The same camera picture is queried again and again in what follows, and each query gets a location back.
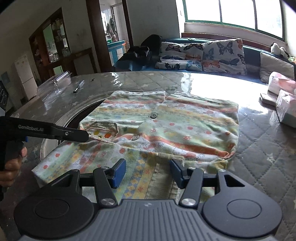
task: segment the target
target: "black circular pad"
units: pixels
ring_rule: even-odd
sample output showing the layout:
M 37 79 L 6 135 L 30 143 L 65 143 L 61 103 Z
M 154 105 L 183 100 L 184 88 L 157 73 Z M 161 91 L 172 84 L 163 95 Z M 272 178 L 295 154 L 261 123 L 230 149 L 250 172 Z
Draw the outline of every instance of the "black circular pad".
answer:
M 260 204 L 252 200 L 237 199 L 227 205 L 227 211 L 236 218 L 251 219 L 257 217 L 262 208 Z
M 69 205 L 61 199 L 45 199 L 35 207 L 35 213 L 45 219 L 56 219 L 69 211 Z
M 279 205 L 252 186 L 223 187 L 204 203 L 202 215 L 218 232 L 242 239 L 274 234 L 282 218 Z
M 78 193 L 55 188 L 29 196 L 15 208 L 21 234 L 40 239 L 60 239 L 83 229 L 94 215 L 93 204 Z

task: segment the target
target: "floral fabric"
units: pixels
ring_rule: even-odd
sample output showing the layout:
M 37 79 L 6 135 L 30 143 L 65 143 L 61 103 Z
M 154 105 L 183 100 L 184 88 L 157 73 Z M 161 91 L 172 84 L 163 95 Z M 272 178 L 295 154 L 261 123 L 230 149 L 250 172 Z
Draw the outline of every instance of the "floral fabric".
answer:
M 179 190 L 168 161 L 213 173 L 227 168 L 237 148 L 237 109 L 230 101 L 181 92 L 165 97 L 165 92 L 115 91 L 80 122 L 90 135 L 87 143 L 63 142 L 33 172 L 48 183 L 71 169 L 92 172 L 125 158 L 127 171 L 114 191 L 118 201 L 175 199 Z M 205 188 L 202 200 L 213 194 Z

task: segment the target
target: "marker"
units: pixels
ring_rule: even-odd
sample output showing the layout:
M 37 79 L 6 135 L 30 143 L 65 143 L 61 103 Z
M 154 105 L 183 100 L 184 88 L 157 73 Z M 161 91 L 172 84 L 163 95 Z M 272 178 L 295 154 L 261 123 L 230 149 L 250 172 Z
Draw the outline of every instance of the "marker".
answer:
M 83 86 L 84 84 L 84 80 L 82 80 L 79 85 L 77 85 L 76 89 L 73 91 L 73 93 L 77 93 L 79 91 L 79 89 Z

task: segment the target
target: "blue cabinet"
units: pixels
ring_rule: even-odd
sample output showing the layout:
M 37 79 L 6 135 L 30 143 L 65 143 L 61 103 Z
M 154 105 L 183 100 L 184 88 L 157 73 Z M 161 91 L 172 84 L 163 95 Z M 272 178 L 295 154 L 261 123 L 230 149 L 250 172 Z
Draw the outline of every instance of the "blue cabinet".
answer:
M 107 44 L 112 65 L 126 52 L 125 40 Z

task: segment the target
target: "metal screw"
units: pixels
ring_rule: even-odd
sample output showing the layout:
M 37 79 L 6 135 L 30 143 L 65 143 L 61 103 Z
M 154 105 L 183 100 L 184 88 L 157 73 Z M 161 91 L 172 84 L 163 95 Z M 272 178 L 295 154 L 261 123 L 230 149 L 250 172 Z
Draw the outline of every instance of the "metal screw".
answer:
M 157 113 L 152 113 L 150 116 L 151 119 L 155 119 L 156 117 L 157 117 Z
M 185 198 L 181 201 L 181 203 L 185 206 L 191 207 L 196 204 L 196 201 L 192 198 Z
M 139 139 L 139 136 L 133 136 L 131 140 L 132 140 L 132 141 L 135 141 L 135 140 L 137 140 L 137 139 Z
M 115 204 L 115 200 L 113 200 L 112 198 L 104 198 L 101 200 L 101 204 L 103 204 L 104 206 L 112 206 Z

